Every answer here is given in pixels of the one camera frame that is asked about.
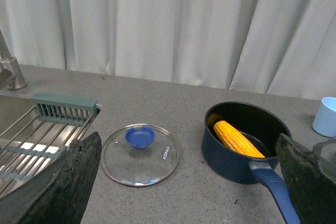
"cup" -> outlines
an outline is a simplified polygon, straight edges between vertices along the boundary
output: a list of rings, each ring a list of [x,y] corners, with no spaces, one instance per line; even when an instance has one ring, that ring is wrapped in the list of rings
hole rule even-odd
[[[336,136],[336,98],[325,97],[316,113],[313,129],[322,136]]]

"white curtain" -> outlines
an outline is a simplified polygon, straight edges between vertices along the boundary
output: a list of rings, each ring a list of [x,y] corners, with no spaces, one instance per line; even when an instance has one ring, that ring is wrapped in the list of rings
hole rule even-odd
[[[0,0],[27,65],[321,99],[336,0]]]

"saucepan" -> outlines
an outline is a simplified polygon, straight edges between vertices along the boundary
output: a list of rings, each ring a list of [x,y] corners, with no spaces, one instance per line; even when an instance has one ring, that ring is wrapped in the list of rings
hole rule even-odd
[[[213,129],[221,120],[238,129],[265,158],[246,156],[224,146]],[[265,109],[248,103],[223,102],[214,105],[205,115],[202,152],[209,166],[224,178],[241,184],[261,183],[267,187],[285,222],[300,223],[286,184],[274,171],[279,163],[275,145],[280,133],[291,137],[287,126]]]

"sink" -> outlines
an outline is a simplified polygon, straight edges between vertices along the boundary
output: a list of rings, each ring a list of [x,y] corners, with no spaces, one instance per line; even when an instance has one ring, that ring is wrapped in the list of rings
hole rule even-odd
[[[0,91],[0,198],[66,152],[89,126],[46,121],[31,95]]]

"gray countertop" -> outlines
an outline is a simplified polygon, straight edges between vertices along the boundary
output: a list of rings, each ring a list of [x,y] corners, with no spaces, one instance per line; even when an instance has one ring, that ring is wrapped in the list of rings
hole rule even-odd
[[[204,116],[214,104],[242,101],[284,121],[292,137],[312,148],[327,140],[311,124],[320,101],[148,81],[102,74],[22,66],[28,87],[93,97],[103,106],[87,134],[98,131],[104,144],[119,128],[155,124],[181,146],[176,170],[148,187],[127,187],[99,167],[82,223],[285,223],[270,192],[261,184],[241,185],[217,175],[205,161],[201,143]]]

